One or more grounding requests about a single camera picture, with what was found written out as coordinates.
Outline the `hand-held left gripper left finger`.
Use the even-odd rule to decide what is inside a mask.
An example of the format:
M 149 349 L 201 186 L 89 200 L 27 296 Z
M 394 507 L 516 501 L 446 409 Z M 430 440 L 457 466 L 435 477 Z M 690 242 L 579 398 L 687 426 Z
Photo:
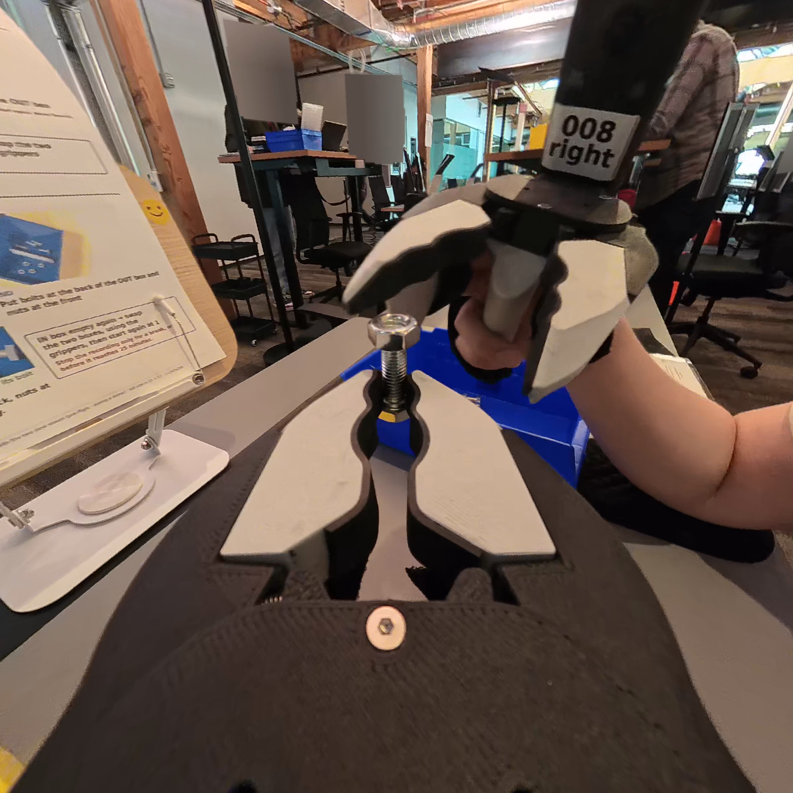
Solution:
M 328 556 L 324 530 L 366 503 L 369 463 L 354 430 L 371 411 L 373 370 L 337 385 L 281 432 L 222 556 Z

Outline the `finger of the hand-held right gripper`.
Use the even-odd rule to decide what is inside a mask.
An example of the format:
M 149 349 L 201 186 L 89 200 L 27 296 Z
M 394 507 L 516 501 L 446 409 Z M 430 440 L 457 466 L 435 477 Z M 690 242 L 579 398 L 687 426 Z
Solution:
M 531 403 L 568 385 L 596 356 L 629 307 L 625 252 L 563 240 L 548 266 L 525 369 Z
M 352 275 L 342 294 L 346 311 L 431 314 L 448 305 L 487 247 L 486 189 L 479 183 L 445 190 L 410 209 Z

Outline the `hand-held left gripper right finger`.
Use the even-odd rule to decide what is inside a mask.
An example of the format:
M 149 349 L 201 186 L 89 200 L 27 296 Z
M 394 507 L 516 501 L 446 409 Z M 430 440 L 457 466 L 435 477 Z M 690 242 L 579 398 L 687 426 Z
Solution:
M 408 514 L 473 557 L 553 557 L 557 549 L 499 425 L 426 373 L 411 374 L 419 450 Z

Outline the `blue plastic bin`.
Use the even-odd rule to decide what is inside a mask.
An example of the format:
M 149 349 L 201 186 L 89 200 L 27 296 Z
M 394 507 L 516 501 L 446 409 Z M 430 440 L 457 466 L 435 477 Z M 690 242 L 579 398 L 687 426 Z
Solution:
M 455 357 L 444 328 L 423 327 L 420 341 L 408 352 L 408 371 L 414 370 L 472 399 L 501 428 L 515 432 L 574 489 L 577 487 L 589 430 L 566 389 L 531 404 L 522 394 L 525 365 L 499 382 L 481 382 Z

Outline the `steel hex bolt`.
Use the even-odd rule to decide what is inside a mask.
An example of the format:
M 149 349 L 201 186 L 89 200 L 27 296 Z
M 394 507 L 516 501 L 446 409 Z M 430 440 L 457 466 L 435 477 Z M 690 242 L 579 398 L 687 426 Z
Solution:
M 384 312 L 368 322 L 368 334 L 380 354 L 382 412 L 398 417 L 405 412 L 408 351 L 420 339 L 420 325 L 411 315 Z

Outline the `person's right forearm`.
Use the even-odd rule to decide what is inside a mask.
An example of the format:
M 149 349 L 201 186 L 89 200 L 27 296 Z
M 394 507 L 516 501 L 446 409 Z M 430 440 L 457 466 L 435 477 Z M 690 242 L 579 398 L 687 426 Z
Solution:
M 791 403 L 731 415 L 674 380 L 626 320 L 567 389 L 634 486 L 713 524 L 792 532 Z

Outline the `person's right hand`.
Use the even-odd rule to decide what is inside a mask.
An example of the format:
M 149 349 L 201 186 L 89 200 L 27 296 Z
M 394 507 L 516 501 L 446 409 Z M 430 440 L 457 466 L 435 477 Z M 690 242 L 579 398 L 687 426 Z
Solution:
M 493 263 L 492 253 L 486 251 L 470 264 L 471 279 L 462 293 L 466 301 L 454 322 L 458 332 L 456 346 L 462 358 L 478 369 L 515 369 L 526 360 L 530 348 L 540 293 L 532 294 L 512 341 L 491 332 L 484 324 L 483 312 Z

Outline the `black office chair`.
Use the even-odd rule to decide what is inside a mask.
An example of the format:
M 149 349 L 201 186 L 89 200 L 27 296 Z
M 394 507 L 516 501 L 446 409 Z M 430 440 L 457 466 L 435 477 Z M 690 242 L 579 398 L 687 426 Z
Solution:
M 295 228 L 295 251 L 302 264 L 319 266 L 335 275 L 335 285 L 316 292 L 311 302 L 328 303 L 343 293 L 341 272 L 348 277 L 363 262 L 372 247 L 356 240 L 332 242 L 330 220 L 323 199 L 311 173 L 300 173 L 292 183 L 290 208 Z
M 719 248 L 716 254 L 692 252 L 685 264 L 679 265 L 679 286 L 676 301 L 669 307 L 667 329 L 671 335 L 685 335 L 682 356 L 687 357 L 699 340 L 708 340 L 726 352 L 746 361 L 740 370 L 744 379 L 758 376 L 762 362 L 740 347 L 740 336 L 716 327 L 710 314 L 722 300 L 761 299 L 769 302 L 791 303 L 791 237 L 789 221 L 742 221 L 734 228 L 739 241 L 748 237 L 758 245 L 753 259 L 736 254 L 727 255 Z M 690 306 L 697 298 L 707 300 L 695 321 L 673 320 L 677 307 Z

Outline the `white stand base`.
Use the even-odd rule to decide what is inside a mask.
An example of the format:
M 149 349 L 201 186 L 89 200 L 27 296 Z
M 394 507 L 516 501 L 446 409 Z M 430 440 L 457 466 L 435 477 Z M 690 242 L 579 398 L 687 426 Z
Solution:
M 43 609 L 148 532 L 228 465 L 226 451 L 166 429 L 2 517 L 1 599 L 17 613 Z

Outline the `wooden top standing desk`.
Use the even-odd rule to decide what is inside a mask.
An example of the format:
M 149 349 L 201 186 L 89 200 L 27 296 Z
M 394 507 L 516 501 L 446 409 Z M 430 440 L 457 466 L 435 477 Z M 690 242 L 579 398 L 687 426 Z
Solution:
M 255 169 L 256 171 L 265 172 L 289 172 L 293 174 L 293 181 L 295 176 L 300 173 L 311 173 L 315 177 L 315 180 L 318 178 L 343 178 L 351 201 L 351 217 L 347 220 L 348 237 L 341 241 L 356 240 L 364 242 L 362 236 L 361 186 L 364 178 L 378 174 L 378 166 L 367 163 L 363 159 L 357 159 L 352 154 L 345 152 L 258 152 L 251 154 L 250 159 L 252 162 L 253 175 Z M 292 313 L 295 316 L 297 328 L 302 330 L 301 333 L 293 331 L 291 323 L 286 324 L 284 331 L 285 342 L 264 354 L 265 364 L 271 365 L 282 360 L 297 348 L 311 341 L 309 331 L 307 330 L 306 316 L 314 310 L 327 308 L 328 303 L 311 302 L 302 295 L 302 285 L 297 269 L 297 264 L 300 262 L 297 260 L 295 249 L 293 254 L 290 247 L 290 237 L 286 227 L 287 215 L 281 190 L 278 185 L 278 180 L 274 179 L 271 173 L 268 174 L 268 176 L 273 210 L 278 223 L 278 232 L 283 247 L 285 270 L 291 289 L 293 301 Z

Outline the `blue storage crate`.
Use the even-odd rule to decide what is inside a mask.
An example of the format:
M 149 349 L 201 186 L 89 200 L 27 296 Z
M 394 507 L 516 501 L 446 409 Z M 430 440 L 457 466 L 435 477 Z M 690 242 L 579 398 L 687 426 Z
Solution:
M 319 152 L 323 150 L 322 132 L 312 129 L 291 128 L 267 132 L 265 142 L 271 153 Z

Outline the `black mat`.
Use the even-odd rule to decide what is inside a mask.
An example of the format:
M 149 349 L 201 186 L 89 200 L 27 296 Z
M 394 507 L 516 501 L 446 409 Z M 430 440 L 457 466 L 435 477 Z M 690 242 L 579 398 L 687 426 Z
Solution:
M 611 523 L 720 560 L 759 563 L 776 547 L 771 531 L 723 527 L 662 504 L 631 484 L 594 439 L 588 441 L 577 490 Z

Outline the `black utility cart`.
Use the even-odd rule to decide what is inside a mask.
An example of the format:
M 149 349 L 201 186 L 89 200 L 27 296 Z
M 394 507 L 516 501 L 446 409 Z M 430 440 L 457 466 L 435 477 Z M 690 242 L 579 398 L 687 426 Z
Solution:
M 221 271 L 221 280 L 211 289 L 220 300 L 233 303 L 231 327 L 238 341 L 258 342 L 270 338 L 278 329 L 265 275 L 265 261 L 253 234 L 220 240 L 214 233 L 196 235 L 191 239 L 193 255 L 200 262 L 214 260 Z

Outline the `instruction sheet on wooden board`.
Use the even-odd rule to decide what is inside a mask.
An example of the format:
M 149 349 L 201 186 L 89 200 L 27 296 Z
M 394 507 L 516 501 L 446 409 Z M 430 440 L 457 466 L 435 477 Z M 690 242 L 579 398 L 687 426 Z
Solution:
M 201 267 L 194 259 L 183 233 L 174 220 L 168 220 L 164 224 L 150 221 L 150 224 L 186 296 L 220 345 L 223 359 L 202 368 L 204 381 L 201 384 L 188 381 L 185 384 L 172 385 L 151 396 L 124 404 L 101 417 L 83 422 L 71 433 L 50 439 L 31 450 L 16 453 L 9 461 L 2 462 L 2 489 L 14 487 L 73 454 L 142 422 L 156 411 L 169 408 L 185 396 L 208 388 L 225 378 L 233 369 L 237 357 L 237 342 L 233 330 Z

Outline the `silver ventilation duct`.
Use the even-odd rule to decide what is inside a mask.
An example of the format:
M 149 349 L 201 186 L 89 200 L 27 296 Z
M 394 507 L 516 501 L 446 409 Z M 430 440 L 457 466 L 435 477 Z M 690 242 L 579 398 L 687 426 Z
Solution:
M 294 1 L 308 14 L 350 36 L 397 51 L 439 46 L 570 19 L 575 1 L 463 2 L 414 21 L 392 21 L 369 1 Z

